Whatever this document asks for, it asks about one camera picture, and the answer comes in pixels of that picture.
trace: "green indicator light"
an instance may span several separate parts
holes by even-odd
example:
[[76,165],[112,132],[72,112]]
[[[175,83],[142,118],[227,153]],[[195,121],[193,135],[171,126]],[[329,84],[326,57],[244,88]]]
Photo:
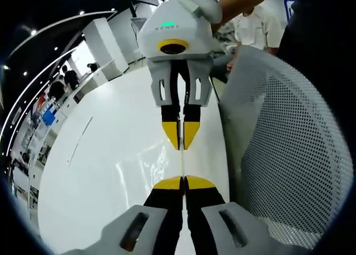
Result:
[[161,26],[174,26],[174,22],[162,23]]

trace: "yellow ring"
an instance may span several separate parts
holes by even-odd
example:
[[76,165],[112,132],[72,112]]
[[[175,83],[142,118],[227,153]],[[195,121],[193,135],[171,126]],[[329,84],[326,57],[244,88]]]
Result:
[[166,46],[166,45],[169,45],[169,44],[178,44],[178,45],[182,45],[183,47],[185,47],[185,49],[187,50],[188,47],[189,47],[189,44],[188,42],[184,41],[184,40],[181,40],[181,39],[166,39],[166,40],[163,40],[161,41],[160,43],[158,43],[158,50],[161,51],[161,48]]

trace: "white shirt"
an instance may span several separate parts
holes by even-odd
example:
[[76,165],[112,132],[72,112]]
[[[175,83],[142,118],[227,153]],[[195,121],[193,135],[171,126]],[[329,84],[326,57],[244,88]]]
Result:
[[236,16],[233,23],[235,38],[242,45],[261,50],[279,47],[283,35],[281,25],[276,17],[262,6],[256,6],[248,16]]

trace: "gray perforated mesh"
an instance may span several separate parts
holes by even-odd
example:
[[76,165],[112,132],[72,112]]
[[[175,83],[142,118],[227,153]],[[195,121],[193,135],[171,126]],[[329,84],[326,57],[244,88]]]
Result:
[[286,63],[243,47],[220,109],[239,203],[277,240],[313,248],[353,177],[349,151],[320,94]]

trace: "white table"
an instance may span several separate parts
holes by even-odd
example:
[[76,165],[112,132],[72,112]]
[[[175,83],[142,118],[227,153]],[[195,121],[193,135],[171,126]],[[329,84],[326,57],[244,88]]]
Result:
[[[183,99],[181,78],[179,91]],[[229,201],[225,142],[213,93],[184,157],[185,174],[213,181]],[[181,152],[162,129],[148,68],[116,78],[87,94],[58,134],[39,192],[41,237],[56,253],[86,248],[100,239],[105,225],[143,204],[155,183],[181,174]],[[184,226],[176,253],[193,250]]]

